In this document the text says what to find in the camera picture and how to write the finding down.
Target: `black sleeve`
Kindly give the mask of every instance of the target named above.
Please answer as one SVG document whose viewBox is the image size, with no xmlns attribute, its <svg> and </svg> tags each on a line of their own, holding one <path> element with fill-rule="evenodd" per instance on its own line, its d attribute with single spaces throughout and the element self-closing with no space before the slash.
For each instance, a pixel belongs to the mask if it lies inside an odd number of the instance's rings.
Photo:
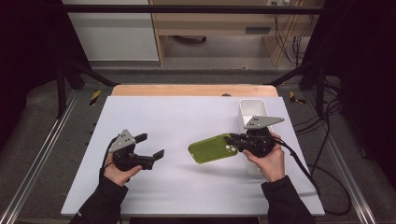
<svg viewBox="0 0 396 224">
<path fill-rule="evenodd" d="M 301 201 L 288 176 L 273 183 L 263 183 L 262 191 L 269 203 L 268 223 L 315 223 L 314 217 Z"/>
<path fill-rule="evenodd" d="M 74 215 L 70 224 L 114 223 L 120 219 L 120 205 L 128 189 L 103 177 L 95 192 Z"/>
</svg>

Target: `wooden desk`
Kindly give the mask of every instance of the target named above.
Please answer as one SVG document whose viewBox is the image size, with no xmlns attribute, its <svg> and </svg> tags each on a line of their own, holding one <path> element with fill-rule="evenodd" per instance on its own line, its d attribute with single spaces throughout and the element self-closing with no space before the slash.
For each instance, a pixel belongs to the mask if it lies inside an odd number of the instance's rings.
<svg viewBox="0 0 396 224">
<path fill-rule="evenodd" d="M 263 85 L 119 85 L 114 96 L 278 96 L 274 86 Z"/>
<path fill-rule="evenodd" d="M 271 0 L 149 0 L 151 5 L 270 6 Z M 291 7 L 316 6 L 316 0 L 290 0 Z M 160 64 L 169 35 L 260 35 L 273 65 L 279 65 L 293 36 L 311 36 L 318 16 L 255 14 L 153 13 L 151 15 Z M 249 28 L 260 28 L 251 33 Z"/>
</svg>

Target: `hand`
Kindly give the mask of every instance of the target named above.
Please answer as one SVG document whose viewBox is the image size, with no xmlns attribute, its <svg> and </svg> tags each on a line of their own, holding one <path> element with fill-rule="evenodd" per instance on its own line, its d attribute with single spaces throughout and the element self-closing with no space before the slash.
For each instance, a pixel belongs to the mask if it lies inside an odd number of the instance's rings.
<svg viewBox="0 0 396 224">
<path fill-rule="evenodd" d="M 143 167 L 138 165 L 129 171 L 121 171 L 113 163 L 113 153 L 108 153 L 106 160 L 105 177 L 123 187 L 130 177 L 136 175 Z"/>
<path fill-rule="evenodd" d="M 280 138 L 280 136 L 275 133 L 271 132 L 271 135 Z M 270 154 L 262 158 L 256 157 L 246 149 L 243 150 L 243 153 L 247 156 L 249 161 L 254 162 L 260 168 L 262 175 L 268 182 L 275 182 L 285 177 L 284 152 L 280 144 L 276 143 Z"/>
</svg>

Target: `tripod leg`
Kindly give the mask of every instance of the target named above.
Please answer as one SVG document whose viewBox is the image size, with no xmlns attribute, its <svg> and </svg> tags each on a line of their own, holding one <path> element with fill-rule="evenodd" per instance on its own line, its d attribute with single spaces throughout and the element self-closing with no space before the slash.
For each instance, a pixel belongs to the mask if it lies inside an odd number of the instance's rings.
<svg viewBox="0 0 396 224">
<path fill-rule="evenodd" d="M 77 69 L 78 71 L 80 71 L 80 72 L 82 72 L 82 73 L 85 73 L 86 75 L 88 75 L 88 76 L 90 76 L 90 77 L 92 77 L 92 78 L 94 78 L 94 79 L 100 81 L 101 83 L 103 83 L 103 84 L 105 84 L 105 85 L 107 85 L 107 86 L 114 87 L 114 86 L 117 86 L 117 85 L 120 84 L 120 83 L 112 82 L 112 81 L 106 79 L 105 77 L 102 77 L 102 76 L 96 74 L 96 73 L 93 72 L 91 69 L 88 69 L 88 68 L 86 68 L 86 67 L 84 67 L 84 66 L 82 66 L 82 65 L 80 65 L 80 64 L 78 64 L 78 63 L 76 63 L 76 62 L 71 62 L 71 61 L 70 61 L 70 62 L 68 62 L 68 63 L 69 63 L 73 68 Z"/>
<path fill-rule="evenodd" d="M 317 101 L 316 109 L 318 115 L 321 119 L 324 119 L 323 114 L 323 94 L 324 94 L 324 72 L 320 66 L 318 69 L 318 79 L 317 79 Z"/>
<path fill-rule="evenodd" d="M 64 87 L 64 74 L 62 71 L 62 64 L 56 69 L 56 81 L 58 87 L 58 116 L 59 119 L 66 109 L 66 94 Z"/>
<path fill-rule="evenodd" d="M 294 70 L 288 72 L 286 75 L 283 77 L 278 78 L 277 80 L 274 80 L 268 84 L 263 84 L 263 85 L 271 85 L 271 86 L 278 86 L 282 84 L 283 82 L 291 79 L 292 77 L 295 77 L 297 75 L 301 75 L 303 73 L 306 73 L 312 66 L 312 63 L 305 63 L 302 64 L 300 67 L 295 68 Z"/>
</svg>

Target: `electrical outlet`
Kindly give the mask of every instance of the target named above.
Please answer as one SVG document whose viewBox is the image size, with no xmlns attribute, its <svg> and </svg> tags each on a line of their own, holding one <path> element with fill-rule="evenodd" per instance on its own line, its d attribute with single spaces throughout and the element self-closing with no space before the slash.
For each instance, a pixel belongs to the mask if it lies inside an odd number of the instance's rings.
<svg viewBox="0 0 396 224">
<path fill-rule="evenodd" d="M 289 5 L 290 0 L 268 0 L 268 7 L 286 7 Z"/>
<path fill-rule="evenodd" d="M 268 7 L 277 7 L 277 0 L 268 0 L 267 6 Z"/>
</svg>

